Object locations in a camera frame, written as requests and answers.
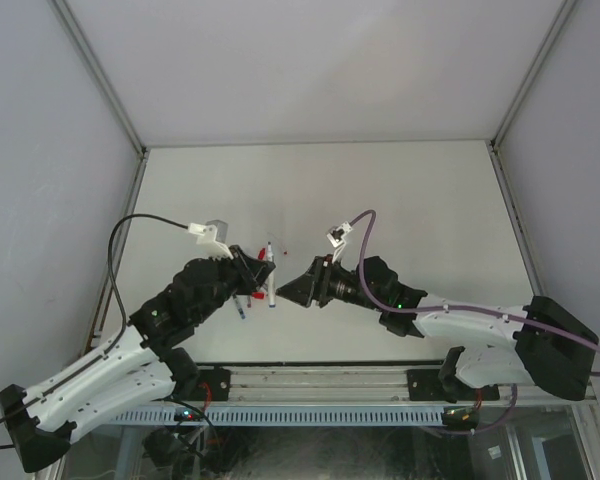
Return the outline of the white marker blue end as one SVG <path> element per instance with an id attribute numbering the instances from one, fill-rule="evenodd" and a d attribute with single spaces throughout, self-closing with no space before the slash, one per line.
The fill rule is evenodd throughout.
<path id="1" fill-rule="evenodd" d="M 271 242 L 266 246 L 266 259 L 269 263 L 274 263 L 274 251 Z M 271 271 L 267 278 L 267 298 L 270 308 L 276 307 L 276 287 L 274 271 Z"/>

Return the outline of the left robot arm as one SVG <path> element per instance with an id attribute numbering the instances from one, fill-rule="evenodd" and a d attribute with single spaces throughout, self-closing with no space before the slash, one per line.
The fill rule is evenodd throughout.
<path id="1" fill-rule="evenodd" d="M 224 258 L 193 259 L 96 349 L 36 385 L 4 388 L 0 407 L 23 470 L 52 465 L 121 413 L 194 389 L 197 367 L 182 342 L 233 297 L 259 290 L 274 269 L 237 245 Z"/>

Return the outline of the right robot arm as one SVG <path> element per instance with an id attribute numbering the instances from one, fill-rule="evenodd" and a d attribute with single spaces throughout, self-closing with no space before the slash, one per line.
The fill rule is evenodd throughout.
<path id="1" fill-rule="evenodd" d="M 399 337 L 451 342 L 438 378 L 448 395 L 501 384 L 535 385 L 570 401 L 585 397 L 594 360 L 589 343 L 598 336 L 553 299 L 535 296 L 526 306 L 446 307 L 439 297 L 410 288 L 378 256 L 352 271 L 330 257 L 317 257 L 308 270 L 279 287 L 278 297 L 308 308 L 333 300 L 377 310 L 379 322 Z"/>

